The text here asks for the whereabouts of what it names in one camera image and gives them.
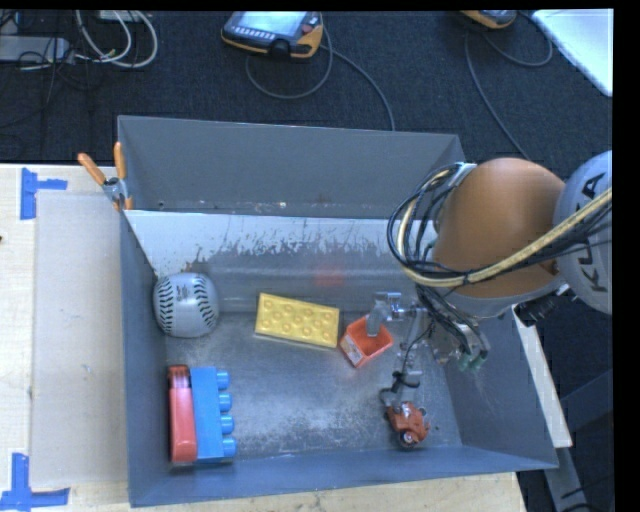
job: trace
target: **blue lego brick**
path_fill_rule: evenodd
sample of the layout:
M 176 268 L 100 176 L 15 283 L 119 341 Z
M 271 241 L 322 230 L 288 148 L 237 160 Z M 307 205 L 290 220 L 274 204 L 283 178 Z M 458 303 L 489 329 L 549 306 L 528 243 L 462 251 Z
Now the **blue lego brick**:
M 190 368 L 193 413 L 198 441 L 198 462 L 221 462 L 236 454 L 231 395 L 224 390 L 229 374 L 214 366 Z

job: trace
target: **gray bin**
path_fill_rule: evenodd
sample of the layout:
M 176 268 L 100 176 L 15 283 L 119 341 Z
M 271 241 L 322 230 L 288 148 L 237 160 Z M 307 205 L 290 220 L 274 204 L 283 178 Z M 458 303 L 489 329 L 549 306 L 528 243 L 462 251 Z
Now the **gray bin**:
M 339 307 L 340 334 L 368 313 L 375 291 L 415 300 L 384 226 L 430 169 L 464 160 L 457 136 L 124 116 L 118 138 L 136 207 L 121 217 L 132 506 L 557 466 L 510 314 L 483 323 L 491 352 L 479 372 L 425 357 L 418 396 L 431 431 L 410 451 L 394 443 L 378 398 L 407 323 L 389 324 L 394 347 L 360 368 L 338 348 L 253 332 L 260 291 Z M 315 236 L 295 250 L 291 240 L 265 250 L 264 237 L 259 251 L 229 251 L 228 237 L 211 246 L 215 226 L 238 216 L 246 223 L 229 235 L 236 241 L 252 230 L 277 240 L 287 218 L 308 219 Z M 351 243 L 331 239 L 347 225 Z M 221 316 L 210 335 L 177 339 L 158 327 L 152 289 L 171 265 L 217 283 Z M 230 463 L 170 463 L 166 371 L 176 363 L 229 373 L 238 443 Z

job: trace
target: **wooden table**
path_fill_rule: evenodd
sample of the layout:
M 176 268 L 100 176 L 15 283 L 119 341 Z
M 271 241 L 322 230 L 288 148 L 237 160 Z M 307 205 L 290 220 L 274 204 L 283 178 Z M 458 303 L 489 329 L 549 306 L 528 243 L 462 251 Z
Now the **wooden table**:
M 0 165 L 0 491 L 11 487 L 11 455 L 31 453 L 34 277 L 38 217 L 20 220 L 20 172 L 23 165 Z M 80 166 L 28 166 L 44 180 L 67 180 L 66 191 L 102 194 Z M 104 197 L 105 209 L 110 209 Z M 60 250 L 81 250 L 61 247 Z M 129 510 L 127 482 L 97 481 L 71 485 L 69 502 L 54 510 Z M 34 487 L 32 491 L 47 488 Z M 491 474 L 332 491 L 305 492 L 200 504 L 153 507 L 188 511 L 492 511 L 525 512 L 516 475 Z

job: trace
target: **yellow lego brick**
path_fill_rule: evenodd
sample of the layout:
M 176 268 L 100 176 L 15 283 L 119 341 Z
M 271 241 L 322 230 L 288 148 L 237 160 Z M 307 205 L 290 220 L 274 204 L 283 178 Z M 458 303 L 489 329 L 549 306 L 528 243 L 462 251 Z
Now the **yellow lego brick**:
M 256 333 L 322 347 L 338 345 L 340 310 L 261 293 Z

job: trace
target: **black cable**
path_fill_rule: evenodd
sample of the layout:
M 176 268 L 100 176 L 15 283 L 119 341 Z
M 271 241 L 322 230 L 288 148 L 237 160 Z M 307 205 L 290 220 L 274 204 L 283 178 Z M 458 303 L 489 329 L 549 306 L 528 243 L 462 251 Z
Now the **black cable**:
M 314 92 L 316 92 L 318 89 L 320 89 L 320 87 L 322 87 L 324 85 L 324 83 L 327 81 L 327 79 L 329 78 L 329 74 L 331 73 L 331 67 L 333 66 L 333 55 L 334 55 L 334 51 L 333 51 L 333 46 L 331 45 L 331 37 L 329 37 L 329 32 L 327 32 L 327 30 L 324 30 L 324 35 L 327 38 L 327 43 L 328 43 L 328 47 L 325 46 L 321 46 L 321 48 L 326 49 L 329 52 L 329 62 L 327 64 L 327 69 L 323 75 L 323 77 L 320 79 L 320 81 L 314 85 L 311 89 L 309 89 L 308 91 L 302 92 L 300 94 L 277 94 L 274 92 L 271 92 L 269 90 L 267 90 L 265 87 L 261 86 L 255 78 L 253 78 L 253 76 L 251 75 L 251 71 L 249 68 L 249 63 L 251 62 L 252 59 L 254 58 L 261 58 L 261 57 L 255 57 L 253 55 L 247 55 L 247 59 L 245 60 L 245 71 L 247 72 L 247 76 L 249 77 L 249 80 L 251 81 L 251 83 L 262 93 L 266 94 L 267 96 L 270 96 L 272 98 L 276 98 L 279 100 L 297 100 L 300 98 L 305 98 L 307 96 L 310 96 L 311 94 L 313 94 Z
M 496 113 L 495 109 L 491 105 L 491 102 L 489 101 L 489 99 L 487 98 L 486 94 L 482 90 L 482 87 L 480 86 L 480 82 L 478 81 L 478 77 L 476 76 L 476 72 L 473 69 L 473 64 L 471 63 L 471 56 L 470 56 L 470 53 L 469 53 L 469 31 L 465 32 L 465 34 L 464 34 L 464 53 L 465 53 L 465 57 L 467 59 L 467 66 L 469 68 L 469 73 L 471 73 L 471 78 L 473 79 L 473 84 L 476 86 L 476 89 L 478 90 L 478 93 L 480 93 L 480 96 L 482 97 L 482 100 L 484 101 L 485 105 L 489 109 L 489 112 L 491 112 L 491 115 L 493 116 L 495 121 L 498 123 L 498 125 L 500 126 L 500 128 L 502 129 L 504 134 L 509 138 L 511 143 L 518 149 L 518 151 L 522 154 L 522 156 L 524 156 L 525 159 L 527 159 L 527 160 L 531 160 L 531 158 L 529 158 L 529 155 L 527 155 L 525 150 L 522 149 L 520 144 L 518 144 L 518 141 L 515 140 L 513 135 L 511 135 L 511 132 L 509 131 L 509 129 L 502 122 L 502 120 L 500 119 L 500 117 Z
M 391 125 L 391 131 L 395 131 L 396 130 L 396 122 L 395 122 L 395 119 L 393 117 L 393 112 L 391 110 L 391 106 L 389 105 L 389 102 L 387 101 L 387 98 L 384 95 L 384 93 L 382 92 L 382 90 L 380 89 L 380 87 L 378 87 L 378 84 L 376 84 L 376 82 L 373 80 L 373 78 L 371 78 L 371 76 L 364 69 L 362 69 L 360 66 L 358 66 L 355 62 L 353 62 L 347 56 L 341 54 L 340 52 L 336 51 L 333 48 L 333 45 L 331 43 L 331 37 L 329 36 L 329 32 L 327 31 L 326 27 L 323 28 L 323 34 L 327 38 L 327 45 L 325 46 L 325 45 L 321 44 L 320 48 L 322 48 L 323 50 L 326 50 L 329 53 L 329 62 L 327 64 L 327 69 L 325 71 L 324 76 L 320 79 L 320 81 L 315 86 L 313 86 L 308 91 L 300 93 L 300 94 L 286 95 L 286 94 L 274 93 L 274 92 L 271 92 L 271 91 L 267 90 L 265 87 L 260 85 L 256 81 L 256 79 L 251 75 L 251 70 L 250 70 L 250 67 L 249 67 L 249 63 L 251 62 L 251 59 L 252 58 L 260 58 L 260 57 L 254 57 L 252 55 L 248 55 L 247 59 L 245 60 L 245 71 L 247 73 L 247 76 L 248 76 L 249 80 L 251 81 L 251 83 L 260 92 L 262 92 L 262 93 L 264 93 L 267 96 L 270 96 L 272 98 L 276 98 L 276 99 L 280 99 L 280 100 L 296 100 L 296 99 L 300 99 L 300 98 L 305 98 L 305 97 L 313 94 L 314 92 L 316 92 L 318 89 L 320 89 L 320 87 L 322 87 L 325 84 L 325 82 L 329 78 L 329 74 L 331 73 L 331 68 L 333 66 L 333 57 L 335 55 L 336 57 L 341 58 L 347 64 L 352 66 L 358 72 L 360 72 L 360 74 L 362 74 L 362 76 L 364 76 L 364 78 L 372 85 L 372 87 L 378 93 L 378 96 L 380 96 L 380 99 L 382 100 L 382 103 L 383 103 L 383 105 L 384 105 L 384 107 L 385 107 L 385 109 L 387 111 L 387 116 L 389 117 L 389 123 Z
M 416 336 L 410 343 L 409 345 L 407 345 L 407 349 L 404 355 L 404 359 L 402 361 L 402 370 L 401 371 L 395 371 L 392 374 L 393 377 L 393 384 L 391 385 L 391 387 L 388 388 L 382 388 L 379 392 L 378 392 L 378 397 L 380 398 L 380 400 L 382 400 L 382 393 L 391 391 L 391 392 L 396 392 L 398 387 L 400 386 L 400 384 L 402 384 L 403 386 L 407 386 L 407 387 L 412 387 L 412 388 L 417 388 L 420 386 L 420 384 L 410 384 L 408 382 L 406 382 L 404 380 L 404 376 L 405 376 L 405 372 L 406 372 L 406 368 L 407 368 L 407 361 L 409 359 L 409 352 L 411 352 L 411 349 L 413 348 L 413 346 L 420 342 L 425 336 L 427 338 L 431 338 L 431 335 L 433 334 L 433 330 L 435 328 L 435 320 L 433 317 L 431 317 L 431 322 L 429 323 L 429 326 L 422 331 L 418 336 Z
M 528 19 L 529 21 L 531 21 L 531 18 L 524 12 L 522 11 L 518 11 L 523 17 L 525 17 L 526 19 Z M 502 55 L 504 58 L 506 58 L 507 60 L 518 64 L 520 66 L 525 66 L 525 67 L 541 67 L 544 66 L 546 64 L 548 64 L 551 59 L 553 58 L 553 43 L 551 42 L 551 39 L 543 33 L 543 36 L 545 38 L 545 40 L 547 41 L 548 44 L 548 54 L 547 56 L 540 62 L 527 62 L 527 61 L 523 61 L 520 59 L 517 59 L 509 54 L 507 54 L 506 52 L 504 52 L 503 50 L 501 50 L 493 41 L 491 41 L 491 39 L 487 36 L 487 34 L 482 34 L 483 35 L 483 39 L 495 50 L 497 51 L 500 55 Z M 491 115 L 493 116 L 493 118 L 495 119 L 495 121 L 498 123 L 498 125 L 500 126 L 500 129 L 504 132 L 504 134 L 509 138 L 509 140 L 511 141 L 511 143 L 516 147 L 516 149 L 520 152 L 520 154 L 522 154 L 522 156 L 527 159 L 527 160 L 531 160 L 531 158 L 527 155 L 527 153 L 524 151 L 524 149 L 520 146 L 520 144 L 515 140 L 515 138 L 513 137 L 513 135 L 511 134 L 511 132 L 509 131 L 509 129 L 505 126 L 505 124 L 502 122 L 502 120 L 500 119 L 500 117 L 498 116 L 497 112 L 495 111 L 495 109 L 493 108 L 493 106 L 491 105 L 491 102 L 489 101 L 489 99 L 487 98 L 486 94 L 484 93 L 484 90 L 482 89 L 482 86 L 480 85 L 480 81 L 478 80 L 478 77 L 475 73 L 475 70 L 473 68 L 473 64 L 471 62 L 471 55 L 469 52 L 469 30 L 467 30 L 464 34 L 464 51 L 465 51 L 465 58 L 467 61 L 467 67 L 469 68 L 469 73 L 471 74 L 471 78 L 473 79 L 473 84 L 475 85 L 476 89 L 478 90 L 478 93 L 480 94 L 480 97 L 482 98 L 482 100 L 484 101 L 486 107 L 489 109 L 489 112 L 491 113 Z

